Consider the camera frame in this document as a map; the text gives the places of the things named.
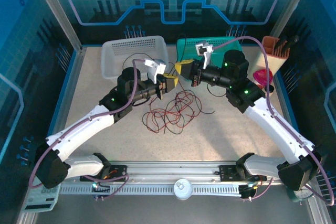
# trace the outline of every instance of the teal plastic basket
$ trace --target teal plastic basket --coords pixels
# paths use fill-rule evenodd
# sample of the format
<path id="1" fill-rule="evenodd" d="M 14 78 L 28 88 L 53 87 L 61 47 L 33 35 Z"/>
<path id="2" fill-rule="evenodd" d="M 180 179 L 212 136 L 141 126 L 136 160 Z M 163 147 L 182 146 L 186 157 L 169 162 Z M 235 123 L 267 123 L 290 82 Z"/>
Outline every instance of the teal plastic basket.
<path id="1" fill-rule="evenodd" d="M 202 56 L 197 55 L 195 45 L 202 40 L 206 40 L 209 44 L 212 44 L 214 45 L 214 47 L 216 47 L 234 38 L 235 37 L 192 38 L 192 39 L 187 39 L 186 42 L 185 42 L 185 39 L 179 39 L 176 44 L 176 49 L 177 49 L 178 56 L 179 56 L 178 61 L 181 61 L 182 55 L 183 55 L 183 60 L 201 59 Z M 211 62 L 214 65 L 221 68 L 222 63 L 223 63 L 224 53 L 232 49 L 241 51 L 241 46 L 238 40 L 226 45 L 225 47 L 216 49 L 211 54 Z"/>

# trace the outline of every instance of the black bracket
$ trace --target black bracket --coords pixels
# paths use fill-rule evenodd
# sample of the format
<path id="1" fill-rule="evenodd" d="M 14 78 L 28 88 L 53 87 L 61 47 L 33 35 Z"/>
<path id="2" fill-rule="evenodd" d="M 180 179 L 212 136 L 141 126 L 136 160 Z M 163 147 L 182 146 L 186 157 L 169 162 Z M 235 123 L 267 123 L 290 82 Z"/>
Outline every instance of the black bracket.
<path id="1" fill-rule="evenodd" d="M 267 181 L 266 176 L 251 175 L 249 177 L 243 178 L 240 175 L 239 169 L 236 165 L 219 165 L 219 172 L 215 172 L 216 175 L 219 175 L 221 182 L 238 182 L 238 181 L 248 181 L 248 182 L 257 182 L 257 181 Z"/>
<path id="2" fill-rule="evenodd" d="M 109 167 L 109 171 L 106 173 L 105 172 L 105 175 L 104 177 L 102 177 L 101 174 L 98 174 L 96 176 L 91 176 L 92 178 L 96 178 L 96 179 L 112 179 L 112 178 L 117 178 L 117 177 L 120 177 L 120 176 L 123 176 L 127 174 L 127 165 L 111 165 Z M 81 176 L 79 178 L 80 181 L 82 182 L 88 182 L 88 181 L 93 181 L 91 179 L 87 179 L 83 176 Z M 118 180 L 115 180 L 116 182 L 124 182 L 126 180 L 126 178 L 121 178 L 121 179 L 118 179 Z"/>

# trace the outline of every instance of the glass panel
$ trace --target glass panel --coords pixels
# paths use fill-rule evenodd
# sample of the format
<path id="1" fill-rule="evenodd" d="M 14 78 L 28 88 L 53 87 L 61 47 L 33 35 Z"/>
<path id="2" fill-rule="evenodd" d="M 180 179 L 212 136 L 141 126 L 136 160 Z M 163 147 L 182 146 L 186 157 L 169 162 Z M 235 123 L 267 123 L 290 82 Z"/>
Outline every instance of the glass panel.
<path id="1" fill-rule="evenodd" d="M 300 132 L 329 151 L 325 167 L 330 177 L 336 176 L 335 3 L 300 1 L 282 33 L 299 35 L 300 41 L 291 48 L 289 59 L 280 69 Z"/>
<path id="2" fill-rule="evenodd" d="M 83 44 L 143 35 L 269 34 L 287 0 L 60 0 Z"/>
<path id="3" fill-rule="evenodd" d="M 13 223 L 28 186 L 29 142 L 48 133 L 73 49 L 45 0 L 0 3 L 0 222 Z"/>

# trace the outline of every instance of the beige table surface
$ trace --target beige table surface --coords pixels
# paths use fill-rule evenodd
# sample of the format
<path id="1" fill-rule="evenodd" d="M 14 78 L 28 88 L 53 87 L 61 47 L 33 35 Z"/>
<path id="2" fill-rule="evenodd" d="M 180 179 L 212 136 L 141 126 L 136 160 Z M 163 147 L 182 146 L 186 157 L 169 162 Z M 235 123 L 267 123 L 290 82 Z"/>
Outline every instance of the beige table surface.
<path id="1" fill-rule="evenodd" d="M 248 58 L 257 53 L 256 47 L 245 47 Z M 170 61 L 176 60 L 175 47 L 168 47 Z M 66 125 L 73 124 L 85 116 L 116 83 L 103 79 L 100 69 L 101 47 L 90 47 L 86 51 L 83 65 L 71 103 Z M 190 82 L 181 81 L 185 88 Z M 154 108 L 164 108 L 181 87 L 175 88 L 156 100 Z M 222 88 L 212 88 L 221 94 Z M 195 118 L 180 135 L 170 132 L 152 133 L 142 124 L 142 115 L 149 111 L 147 104 L 136 107 L 115 125 L 106 128 L 87 140 L 72 155 L 102 153 L 109 160 L 116 161 L 233 161 L 248 152 L 263 156 L 282 156 L 279 148 L 252 120 L 243 116 L 227 101 L 208 93 L 201 84 L 193 91 L 201 99 L 203 110 L 212 115 L 201 114 Z M 281 111 L 276 94 L 271 102 Z"/>

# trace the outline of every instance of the yellow object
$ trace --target yellow object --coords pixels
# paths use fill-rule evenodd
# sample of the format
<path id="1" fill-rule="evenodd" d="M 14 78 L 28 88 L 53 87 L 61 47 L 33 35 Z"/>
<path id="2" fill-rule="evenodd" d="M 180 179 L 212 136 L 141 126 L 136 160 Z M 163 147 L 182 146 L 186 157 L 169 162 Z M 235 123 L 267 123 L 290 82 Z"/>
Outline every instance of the yellow object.
<path id="1" fill-rule="evenodd" d="M 175 87 L 177 86 L 177 84 L 178 84 L 178 76 L 174 76 L 172 74 L 167 74 L 167 73 L 164 73 L 163 76 L 165 76 L 166 78 L 169 78 L 169 79 L 174 79 Z"/>
<path id="2" fill-rule="evenodd" d="M 175 63 L 175 69 L 176 71 L 178 72 L 178 74 L 181 74 L 181 69 L 182 69 L 182 65 L 183 64 L 189 64 L 189 63 L 192 63 L 194 60 L 191 59 L 191 60 L 183 60 L 181 62 L 177 62 Z"/>

